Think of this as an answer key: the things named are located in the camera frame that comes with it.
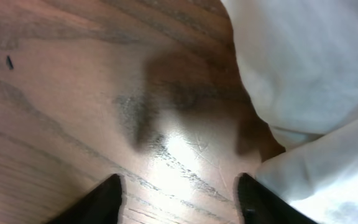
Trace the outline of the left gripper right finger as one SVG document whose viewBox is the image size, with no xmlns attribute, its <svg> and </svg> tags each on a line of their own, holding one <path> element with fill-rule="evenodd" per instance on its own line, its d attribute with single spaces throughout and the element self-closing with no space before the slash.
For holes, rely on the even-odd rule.
<svg viewBox="0 0 358 224">
<path fill-rule="evenodd" d="M 246 224 L 316 224 L 248 173 L 238 176 L 236 195 Z"/>
</svg>

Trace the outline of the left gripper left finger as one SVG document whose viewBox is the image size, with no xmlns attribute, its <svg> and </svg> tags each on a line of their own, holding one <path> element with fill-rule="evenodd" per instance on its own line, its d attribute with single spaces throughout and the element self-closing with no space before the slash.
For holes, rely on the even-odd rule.
<svg viewBox="0 0 358 224">
<path fill-rule="evenodd" d="M 122 203 L 122 177 L 113 174 L 47 224 L 118 224 Z"/>
</svg>

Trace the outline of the white t-shirt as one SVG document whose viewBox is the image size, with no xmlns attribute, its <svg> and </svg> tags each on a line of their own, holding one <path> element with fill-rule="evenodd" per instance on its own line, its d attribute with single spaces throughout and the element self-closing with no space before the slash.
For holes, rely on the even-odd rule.
<svg viewBox="0 0 358 224">
<path fill-rule="evenodd" d="M 358 0 L 223 4 L 242 83 L 285 148 L 256 180 L 318 223 L 358 223 Z"/>
</svg>

